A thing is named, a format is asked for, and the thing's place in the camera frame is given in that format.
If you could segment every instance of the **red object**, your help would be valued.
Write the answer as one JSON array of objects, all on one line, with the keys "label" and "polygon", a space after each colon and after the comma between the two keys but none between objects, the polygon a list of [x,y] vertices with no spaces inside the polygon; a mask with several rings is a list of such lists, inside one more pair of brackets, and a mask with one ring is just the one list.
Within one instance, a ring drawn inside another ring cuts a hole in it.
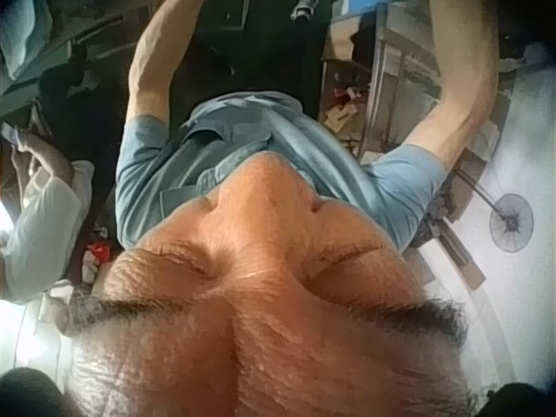
[{"label": "red object", "polygon": [[92,242],[87,246],[87,249],[90,250],[91,254],[93,254],[100,263],[110,261],[110,242]]}]

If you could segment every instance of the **man's arm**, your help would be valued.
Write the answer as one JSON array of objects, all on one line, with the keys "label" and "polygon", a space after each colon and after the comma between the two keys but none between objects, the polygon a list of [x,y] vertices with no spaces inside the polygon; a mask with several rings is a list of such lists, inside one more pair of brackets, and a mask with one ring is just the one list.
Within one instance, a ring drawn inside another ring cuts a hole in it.
[{"label": "man's arm", "polygon": [[166,0],[143,32],[129,70],[127,120],[169,122],[169,87],[195,30],[202,0]]},{"label": "man's arm", "polygon": [[30,152],[52,176],[60,178],[71,187],[73,167],[58,149],[24,130],[18,130],[18,145],[21,152]]},{"label": "man's arm", "polygon": [[16,170],[17,186],[19,187],[19,203],[23,209],[23,194],[29,184],[29,169],[31,155],[27,152],[20,152],[15,145],[11,145],[11,163]]},{"label": "man's arm", "polygon": [[498,88],[495,2],[430,0],[442,97],[404,143],[428,150],[450,169],[490,116]]}]

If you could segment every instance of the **person's hand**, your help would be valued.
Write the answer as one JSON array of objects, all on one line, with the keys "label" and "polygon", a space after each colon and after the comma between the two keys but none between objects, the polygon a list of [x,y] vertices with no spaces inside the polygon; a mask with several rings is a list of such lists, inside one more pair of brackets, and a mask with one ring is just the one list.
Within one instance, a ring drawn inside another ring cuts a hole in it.
[{"label": "person's hand", "polygon": [[17,129],[17,150],[19,152],[32,152],[37,142],[42,141],[34,133],[21,128]]},{"label": "person's hand", "polygon": [[11,163],[17,172],[27,172],[32,156],[29,152],[22,152],[16,146],[11,145]]}]

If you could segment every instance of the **fan pole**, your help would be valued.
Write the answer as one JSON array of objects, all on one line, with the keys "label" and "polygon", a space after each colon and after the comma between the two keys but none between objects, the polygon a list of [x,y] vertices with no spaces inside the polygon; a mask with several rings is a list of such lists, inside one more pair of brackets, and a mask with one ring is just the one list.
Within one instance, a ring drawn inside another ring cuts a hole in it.
[{"label": "fan pole", "polygon": [[500,217],[500,219],[502,220],[505,219],[505,216],[503,216],[502,213],[500,213],[500,210],[490,200],[490,198],[487,197],[487,195],[479,189],[479,187],[477,186],[477,182],[475,182],[473,178],[471,178],[467,173],[463,172],[461,169],[455,169],[454,172],[459,178],[461,178],[461,180],[463,180],[464,183],[466,183],[469,187],[471,187],[472,190],[475,193],[477,193],[479,197],[485,201],[486,204],[490,206],[490,208],[494,211],[494,213],[496,213]]}]

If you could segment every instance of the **forehead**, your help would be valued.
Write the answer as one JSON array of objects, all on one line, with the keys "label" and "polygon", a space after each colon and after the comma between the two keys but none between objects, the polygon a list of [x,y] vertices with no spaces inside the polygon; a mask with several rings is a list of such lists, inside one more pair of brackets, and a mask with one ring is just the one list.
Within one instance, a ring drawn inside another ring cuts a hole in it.
[{"label": "forehead", "polygon": [[386,390],[404,369],[429,373],[433,365],[423,357],[455,363],[455,349],[436,336],[323,311],[303,326],[284,326],[275,315],[238,320],[229,303],[213,299],[108,318],[79,337],[69,391],[82,407],[151,407],[161,397],[168,404],[203,399],[205,406],[282,397],[319,403],[323,393],[354,398]]}]

